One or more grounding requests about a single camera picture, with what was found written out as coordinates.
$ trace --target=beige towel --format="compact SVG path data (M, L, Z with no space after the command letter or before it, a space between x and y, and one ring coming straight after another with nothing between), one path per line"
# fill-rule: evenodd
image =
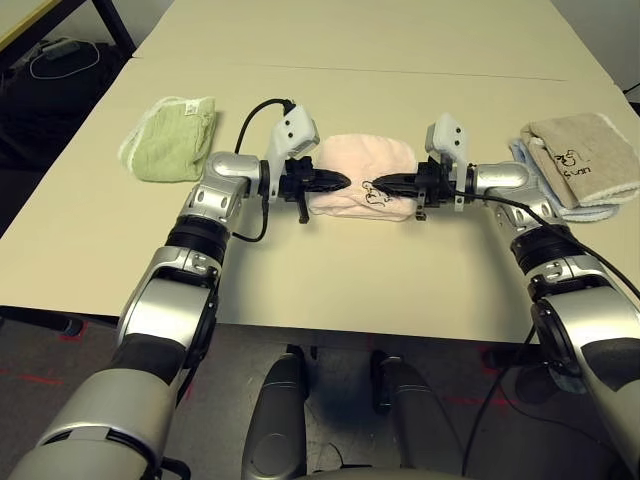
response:
M638 194L638 156L604 115L532 122L521 135L566 208L620 204Z

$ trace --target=table leg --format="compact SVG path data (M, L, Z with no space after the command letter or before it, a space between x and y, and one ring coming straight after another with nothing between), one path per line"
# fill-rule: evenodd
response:
M125 58L130 58L133 52L136 50L136 46L127 31L127 28L122 23L120 15L116 7L114 7L111 0L92 0L93 5L96 7L100 18L104 22L105 26L109 30L109 33L116 42L116 45L122 52Z

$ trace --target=black cable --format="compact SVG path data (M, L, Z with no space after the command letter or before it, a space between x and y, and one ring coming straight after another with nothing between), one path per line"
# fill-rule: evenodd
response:
M342 458L342 454L340 453L340 449L338 447L336 447L336 445L333 442L327 442L327 445L331 445L333 447L333 449L336 451L336 453L338 454L338 457L340 457L340 468L344 467L344 458Z
M266 235L268 225L269 225L269 199L267 197L262 199L262 229L260 230L260 234L255 238L245 237L241 233L237 233L237 232L233 232L232 235L244 242L257 243L260 240L262 240Z
M180 480L191 480L191 469L189 468L189 465L184 463L182 460L162 457L160 468L167 472L176 474L180 477Z
M517 207L517 208L520 208L520 209L524 210L525 212L527 212L528 215L531 216L531 218L533 218L536 222L538 222L540 225L542 225L544 228L546 228L549 232L553 233L555 236L563 239L566 242L569 242L569 243L575 245L576 247L578 247L578 248L584 250L585 252L587 252L592 257L595 257L596 259L598 259L598 261L600 263L602 263L616 277L618 277L620 279L620 281L622 281L622 283L624 283L626 285L626 287L629 290L631 290L631 292L636 296L636 298L638 300L640 300L640 290L638 290L638 288L631 282L631 280L629 280L609 260L604 258L602 255L600 255L598 252L596 252L592 248L587 247L584 243L580 242L578 239L574 238L573 236L567 235L564 232L560 231L557 227L555 227L554 225L550 224L545 219L540 217L536 212L534 212L529 205L527 205L525 203L516 202L514 200L509 200L509 199L506 199L506 198L494 197L492 195L479 195L479 194L476 194L476 193L466 193L466 192L463 193L463 192L459 192L457 190L455 191L455 195L459 195L461 197L466 197L466 198L473 198L473 199L477 199L477 200L485 200L485 201L491 201L491 202L504 203L504 204L507 204L507 205L511 205L512 207Z
M627 88L626 90L623 90L623 91L622 91L622 93L626 95L626 94L627 94L627 93L629 93L631 90L635 90L635 89L636 89L636 88L638 88L638 87L640 87L640 82L636 83L636 84L635 84L633 87L631 87L631 88Z
M270 98L269 100L265 100L264 102L257 105L253 110L249 112L247 118L244 119L244 123L242 124L242 128L240 129L240 134L238 135L238 141L236 142L234 153L240 153L240 146L242 145L244 134L247 131L249 123L251 123L251 120L253 120L253 117L255 117L260 110L268 107L269 105L282 105L284 107L285 115L296 106L295 103L293 103L291 100L287 100L286 98Z
M560 420L554 420L552 418L544 418L544 417L538 417L536 415L532 415L530 413L527 413L523 410L520 410L512 401L511 399L507 396L507 392L504 391L504 388L502 388L502 385L500 385L498 387L500 389L500 393L502 393L502 396L504 397L504 399L506 400L506 402L509 404L509 406L515 410L516 412L518 412L520 415L523 415L527 418L530 418L532 420L537 420L539 422L545 422L545 423L550 423L552 425L558 425L560 427L564 427L567 430L571 430L572 432L575 433L579 433L580 435L582 435L583 437L588 438L589 440L591 440L592 442L596 443L598 446L602 447L603 450L606 450L608 453L610 453L611 455L613 455L614 457L618 458L618 452L616 452L613 448L611 448L609 445L607 445L606 443L604 443L602 440L594 437L593 435L585 432L584 430L579 429L578 427L574 427L573 425L569 425L568 423L564 423L561 422Z
M234 153L240 153L240 147L242 146L242 140L244 139L244 134L247 131L247 127L253 117L262 110L263 108L268 107L269 105L282 105L284 108L284 114L289 113L296 105L291 100L287 100L285 98L271 98L269 100L265 100L264 102L257 105L253 110L249 112L247 118L244 119L244 123L242 124L242 128L240 129L240 134L238 135L238 141L236 142L236 148L234 149ZM238 238L244 242L257 243L264 238L267 233L267 227L269 225L269 196L262 197L262 229L260 230L260 234L253 238L247 237L237 232L233 232L233 236Z
M478 410L478 413L476 413L476 417L473 420L473 426L471 427L471 433L469 434L469 439L467 440L467 445L464 449L464 455L462 457L462 476L463 477L466 476L467 474L467 467L469 466L469 457L471 455L471 449L473 447L473 442L476 438L476 434L478 433L478 427L480 426L482 417L484 416L484 413L486 412L487 407L489 406L489 403L491 402L491 399L493 398L494 393L498 389L500 382L505 377L505 375L509 373L509 370L511 370L511 367L513 367L518 362L518 360L520 360L520 357L523 355L523 353L527 349L527 346L529 345L529 343L531 343L531 339L533 338L535 331L536 331L535 327L532 326L531 330L529 330L529 333L527 334L527 338L525 338L524 340L524 343L520 346L516 354L513 356L513 358L509 362L509 364L500 371L500 373L494 380L493 385L491 385L491 388L489 389L487 396L482 402L482 405L480 405L480 410Z

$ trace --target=wall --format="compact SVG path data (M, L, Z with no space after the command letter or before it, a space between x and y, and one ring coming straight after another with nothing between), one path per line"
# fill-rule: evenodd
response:
M172 2L173 0L113 0L113 4L136 45L140 45L142 40L153 30ZM102 23L91 2L82 4L80 8L54 28L47 35L47 38L60 36L113 43L109 31Z
M616 85L624 90L640 82L639 0L552 2ZM640 102L640 87L627 98Z

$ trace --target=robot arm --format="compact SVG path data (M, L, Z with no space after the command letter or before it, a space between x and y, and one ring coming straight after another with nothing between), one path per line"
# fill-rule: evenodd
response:
M242 199L273 194L300 203L305 191L348 185L340 174L314 170L309 157L291 159L317 143L313 120L294 106L274 127L267 160L208 159L124 308L110 365L80 386L11 480L156 478L176 403L209 347Z
M465 199L493 199L486 203L527 278L533 323L549 366L584 384L618 452L640 478L640 311L601 263L572 241L524 165L471 165L467 141L460 124L444 114L429 128L430 157L418 172L381 177L373 185L416 198L419 220L426 208L442 203L453 201L460 211Z

